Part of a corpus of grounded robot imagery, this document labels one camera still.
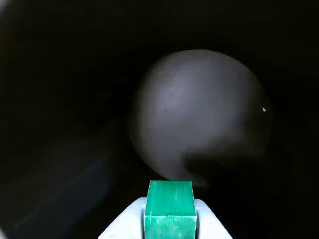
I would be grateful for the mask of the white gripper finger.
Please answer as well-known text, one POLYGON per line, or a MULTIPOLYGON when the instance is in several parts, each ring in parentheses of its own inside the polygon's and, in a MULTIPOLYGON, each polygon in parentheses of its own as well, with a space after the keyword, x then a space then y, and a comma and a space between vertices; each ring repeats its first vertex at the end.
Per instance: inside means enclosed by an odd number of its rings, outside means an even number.
POLYGON ((195 199, 194 202, 197 214, 196 239, 232 239, 230 233, 203 200, 195 199))
POLYGON ((98 236, 98 239, 143 239, 146 203, 146 197, 133 201, 98 236))

